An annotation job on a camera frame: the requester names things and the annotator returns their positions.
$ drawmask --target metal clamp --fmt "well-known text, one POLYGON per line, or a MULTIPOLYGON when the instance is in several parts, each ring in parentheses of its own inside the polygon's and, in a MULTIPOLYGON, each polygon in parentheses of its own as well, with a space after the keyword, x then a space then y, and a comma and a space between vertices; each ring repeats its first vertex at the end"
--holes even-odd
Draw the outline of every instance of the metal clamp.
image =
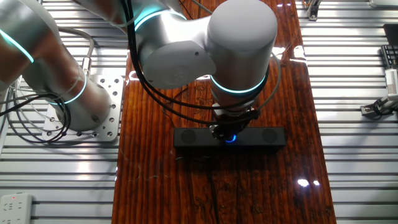
POLYGON ((83 69, 83 72, 87 77, 90 76, 91 58, 88 57, 83 58, 83 64, 81 65, 81 68, 83 69))
POLYGON ((322 0, 310 0, 309 6, 303 5, 307 8, 307 15, 310 21, 316 21, 318 19, 319 5, 322 0))
POLYGON ((259 113, 255 110, 252 106, 249 107, 243 113, 240 112, 239 115, 231 116, 229 113, 219 114, 216 111, 215 118, 216 121, 219 122, 229 122, 229 121, 236 121, 240 119, 246 119, 245 121, 233 123, 233 124, 221 124, 221 125, 211 125, 209 130, 215 139, 225 140, 231 139, 237 134, 239 134, 244 128, 248 126, 252 119, 258 119, 259 113))
POLYGON ((381 116, 394 114, 397 109, 398 102, 388 99, 388 96, 376 100, 371 105, 361 106, 361 114, 371 119, 379 119, 381 116))

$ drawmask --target wooden table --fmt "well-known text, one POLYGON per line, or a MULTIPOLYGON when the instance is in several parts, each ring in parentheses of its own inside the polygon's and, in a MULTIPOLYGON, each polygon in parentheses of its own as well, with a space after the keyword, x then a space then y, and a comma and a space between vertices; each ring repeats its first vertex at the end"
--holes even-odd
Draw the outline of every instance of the wooden table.
MULTIPOLYGON (((199 161, 182 157, 173 148, 170 118, 144 93, 128 60, 112 223, 336 223, 295 2, 265 2, 279 23, 275 46, 286 51, 279 91, 251 126, 283 126, 287 146, 278 153, 264 149, 199 161)), ((222 1, 202 3, 214 10, 222 1)), ((183 4, 193 18, 207 16, 190 0, 183 4)), ((260 102, 277 80, 273 60, 270 66, 260 102)), ((209 80, 191 83, 178 94, 181 90, 164 93, 213 104, 209 80)), ((208 111, 174 109, 211 119, 208 111)), ((169 116, 176 127, 200 126, 169 116)))

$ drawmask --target metal mounting plate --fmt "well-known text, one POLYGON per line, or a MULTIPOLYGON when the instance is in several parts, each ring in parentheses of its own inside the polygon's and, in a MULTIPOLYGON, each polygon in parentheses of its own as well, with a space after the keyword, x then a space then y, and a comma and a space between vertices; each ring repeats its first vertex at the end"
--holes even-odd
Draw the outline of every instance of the metal mounting plate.
MULTIPOLYGON (((111 97, 111 111, 108 117, 102 122, 97 128, 91 131, 72 131, 68 130, 67 135, 64 136, 61 141, 78 141, 78 142, 110 142, 114 141, 118 136, 119 131, 119 120, 121 115, 121 102, 123 97, 124 79, 120 76, 109 76, 109 75, 90 75, 90 79, 101 85, 108 91, 111 97)), ((57 114, 52 106, 47 109, 47 116, 50 118, 56 118, 57 114)), ((44 129, 54 130, 57 127, 62 127, 61 122, 54 122, 46 118, 44 121, 44 129)), ((44 140, 53 138, 58 132, 46 132, 42 133, 44 140)))
POLYGON ((398 0, 369 0, 372 7, 398 7, 398 0))

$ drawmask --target robotic arm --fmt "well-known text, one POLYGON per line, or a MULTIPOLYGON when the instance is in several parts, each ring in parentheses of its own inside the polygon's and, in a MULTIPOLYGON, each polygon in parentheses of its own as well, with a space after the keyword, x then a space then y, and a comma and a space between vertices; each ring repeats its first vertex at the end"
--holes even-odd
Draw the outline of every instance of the robotic arm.
MULTIPOLYGON (((130 19, 126 19, 121 1, 74 1, 126 34, 127 27, 134 23, 138 60, 152 86, 173 89, 211 75, 215 109, 249 99, 243 105, 215 110, 217 121, 233 121, 252 111, 256 100, 253 94, 258 94, 267 81, 277 33, 275 15, 263 2, 229 0, 211 16, 186 20, 177 0, 129 0, 134 12, 134 18, 130 19)), ((75 98, 69 106, 72 119, 79 123, 94 111, 99 112, 91 120, 101 121, 106 117, 109 113, 109 102, 103 100, 106 92, 84 76, 63 46, 54 20, 38 2, 0 0, 0 30, 0 63, 6 67, 6 73, 0 77, 2 89, 23 73, 36 91, 57 93, 65 101, 75 98), (11 39, 17 44, 7 43, 11 39), (63 96, 74 82, 80 85, 63 96), (87 105, 88 100, 97 99, 101 102, 87 105)), ((247 124, 210 128, 215 138, 226 139, 247 124)), ((84 129, 93 125, 85 124, 84 129)))

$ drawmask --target black keyboard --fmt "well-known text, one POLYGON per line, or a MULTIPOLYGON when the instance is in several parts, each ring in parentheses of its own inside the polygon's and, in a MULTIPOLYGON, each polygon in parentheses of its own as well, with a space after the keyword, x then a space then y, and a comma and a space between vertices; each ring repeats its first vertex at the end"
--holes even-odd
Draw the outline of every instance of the black keyboard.
POLYGON ((392 68, 392 64, 394 63, 394 60, 396 61, 396 64, 398 62, 398 46, 392 46, 392 45, 382 45, 381 46, 381 54, 384 59, 384 64, 386 65, 386 68, 392 68))

